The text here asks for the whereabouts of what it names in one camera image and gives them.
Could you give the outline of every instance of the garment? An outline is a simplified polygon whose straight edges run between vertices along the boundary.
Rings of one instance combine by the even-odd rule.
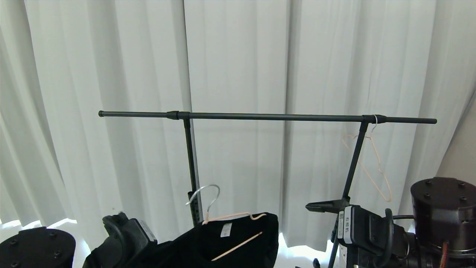
[[[211,261],[259,232],[262,234],[220,259]],[[139,267],[272,268],[277,254],[278,217],[266,213],[257,220],[245,216],[200,224],[173,241],[158,244]]]

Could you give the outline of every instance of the black clothes rack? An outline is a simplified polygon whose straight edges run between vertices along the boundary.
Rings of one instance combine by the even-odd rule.
[[[386,117],[379,114],[365,114],[365,115],[316,115],[316,114],[265,114],[265,113],[192,113],[171,111],[166,113],[152,113],[152,112],[107,112],[99,111],[100,117],[155,117],[155,118],[169,118],[172,120],[183,120],[185,128],[185,138],[187,142],[188,166],[190,168],[190,182],[192,190],[188,192],[188,197],[197,190],[197,174],[195,171],[194,152],[192,146],[192,134],[190,129],[191,119],[227,119],[227,120],[274,120],[274,121],[320,121],[320,122],[360,122],[360,129],[357,136],[357,143],[350,162],[350,168],[347,175],[344,192],[340,203],[342,206],[348,206],[350,202],[349,191],[354,178],[354,173],[357,167],[357,161],[364,142],[365,133],[367,132],[368,124],[382,124],[382,123],[410,123],[410,124],[436,124],[434,118],[414,118],[414,117]],[[190,204],[192,213],[193,225],[196,226],[200,221],[201,203],[198,198]],[[338,240],[334,239],[337,228],[334,226],[332,232],[332,240],[334,246],[329,260],[329,268],[333,268],[336,260]]]

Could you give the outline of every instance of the white curtain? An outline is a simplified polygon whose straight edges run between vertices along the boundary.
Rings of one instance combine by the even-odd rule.
[[[160,241],[192,227],[182,122],[98,110],[435,117],[373,131],[390,203],[360,166],[351,189],[411,213],[472,94],[474,25],[471,1],[3,1],[0,218],[73,218],[91,248],[119,211]],[[335,216],[304,206],[342,195],[358,124],[193,126],[200,185],[222,189],[211,216],[269,211],[288,246],[325,248]],[[360,160],[388,196],[368,140]]]

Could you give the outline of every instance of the metal hook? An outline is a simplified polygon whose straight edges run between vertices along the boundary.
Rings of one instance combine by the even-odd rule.
[[[377,127],[377,124],[378,124],[378,119],[377,119],[377,116],[376,116],[375,114],[374,114],[374,116],[375,116],[375,125],[374,125],[374,127],[372,128],[372,131],[371,131],[371,133],[373,133],[373,132],[374,132],[374,129]]]
[[[210,208],[211,208],[211,205],[213,205],[213,203],[218,199],[218,197],[220,196],[220,186],[216,185],[216,184],[209,184],[209,185],[205,185],[205,186],[202,186],[200,187],[197,191],[195,191],[195,193],[193,193],[192,197],[190,197],[190,200],[185,204],[186,206],[190,205],[190,203],[192,203],[192,200],[197,196],[197,194],[207,188],[207,187],[210,187],[210,186],[214,186],[218,189],[218,193],[217,193],[217,197],[215,197],[215,199],[213,199],[213,201],[211,201],[210,205],[208,206],[207,208],[207,213],[210,211]]]

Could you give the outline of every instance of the beige wall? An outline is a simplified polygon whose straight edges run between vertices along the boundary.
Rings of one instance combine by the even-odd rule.
[[[438,176],[454,177],[476,185],[476,98],[455,132],[441,162]]]

